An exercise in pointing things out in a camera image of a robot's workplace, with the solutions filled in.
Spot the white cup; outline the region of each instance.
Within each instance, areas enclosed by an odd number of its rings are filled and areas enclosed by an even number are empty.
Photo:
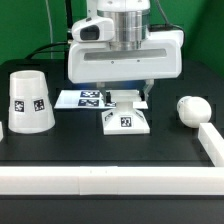
[[[18,71],[10,75],[9,129],[23,134],[46,131],[55,124],[45,75]]]

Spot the white block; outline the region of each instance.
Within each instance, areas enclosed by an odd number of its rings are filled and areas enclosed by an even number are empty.
[[[79,168],[0,167],[0,195],[79,195]]]
[[[0,121],[0,141],[3,139],[2,122]]]
[[[116,195],[117,167],[81,167],[80,195]]]
[[[223,195],[223,168],[123,168],[119,195]]]
[[[201,123],[198,139],[214,166],[224,167],[224,140],[211,123]]]

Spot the black table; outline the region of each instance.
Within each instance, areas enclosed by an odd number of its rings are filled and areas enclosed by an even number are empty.
[[[104,136],[99,110],[55,110],[49,131],[22,135],[8,129],[9,75],[40,70],[47,78],[54,106],[62,89],[73,85],[62,60],[13,60],[0,67],[1,166],[213,166],[197,139],[197,129],[184,126],[178,100],[204,97],[212,107],[211,122],[223,134],[224,79],[205,65],[184,61],[177,79],[156,80],[143,110],[151,133]],[[110,83],[113,88],[141,88],[143,82]],[[223,197],[208,196],[0,196],[0,223],[222,223]]]

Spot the white foam block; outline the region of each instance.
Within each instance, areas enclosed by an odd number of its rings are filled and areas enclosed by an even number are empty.
[[[2,122],[0,122],[0,141],[3,139]]]
[[[1,167],[1,195],[79,195],[79,168]]]
[[[198,139],[216,167],[224,167],[224,140],[211,123],[201,123]]]
[[[117,167],[81,167],[80,195],[117,195]]]

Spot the white plastic housing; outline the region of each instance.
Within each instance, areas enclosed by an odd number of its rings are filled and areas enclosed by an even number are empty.
[[[19,71],[10,76],[9,129],[38,133],[55,124],[43,72]]]
[[[114,37],[114,22],[112,19],[94,16],[90,20],[83,19],[76,22],[72,27],[72,36],[77,42],[95,42],[109,41]],[[81,39],[80,33],[82,29],[97,26],[100,31],[98,40],[84,41]]]
[[[113,52],[108,42],[78,43],[69,51],[68,74],[73,83],[175,78],[182,70],[179,30],[148,34],[138,51]]]
[[[143,11],[150,8],[149,0],[98,0],[97,9],[106,12]]]

